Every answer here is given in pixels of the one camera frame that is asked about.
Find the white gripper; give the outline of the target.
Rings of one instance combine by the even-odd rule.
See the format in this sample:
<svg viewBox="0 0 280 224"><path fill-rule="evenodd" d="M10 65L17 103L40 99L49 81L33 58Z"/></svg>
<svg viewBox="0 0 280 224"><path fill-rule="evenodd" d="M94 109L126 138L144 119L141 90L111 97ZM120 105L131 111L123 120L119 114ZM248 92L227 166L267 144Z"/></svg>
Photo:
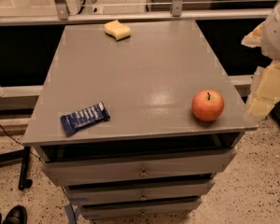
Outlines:
<svg viewBox="0 0 280 224"><path fill-rule="evenodd" d="M241 44L261 47L262 54L273 60L266 68L257 68L245 105L248 120L262 120L280 102L280 1L265 22L244 36Z"/></svg>

